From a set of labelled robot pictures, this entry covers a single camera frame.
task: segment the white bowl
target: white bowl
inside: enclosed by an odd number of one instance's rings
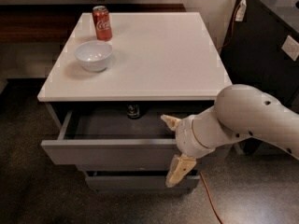
[[[75,50],[75,57],[88,71],[103,71],[109,64],[112,46],[105,41],[88,41]]]

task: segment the can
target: can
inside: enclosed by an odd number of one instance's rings
[[[108,41],[112,38],[109,12],[105,6],[93,8],[93,22],[97,39]]]
[[[127,105],[127,115],[130,119],[140,118],[140,107],[138,104],[131,103]]]

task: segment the robotic hand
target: robotic hand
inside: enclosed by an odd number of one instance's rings
[[[299,159],[299,115],[275,97],[251,86],[223,89],[214,106],[185,119],[162,116],[176,132],[181,156],[171,162],[166,185],[174,187],[200,159],[216,147],[256,138]]]

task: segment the power outlet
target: power outlet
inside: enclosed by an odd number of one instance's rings
[[[299,56],[299,43],[288,35],[286,41],[284,42],[282,49],[286,52],[294,61],[297,60]]]

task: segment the bottom drawer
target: bottom drawer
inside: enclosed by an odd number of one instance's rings
[[[187,175],[173,188],[165,185],[167,171],[163,172],[96,172],[95,176],[85,178],[89,188],[95,192],[127,192],[127,191],[178,191],[190,192],[198,185],[200,176]]]

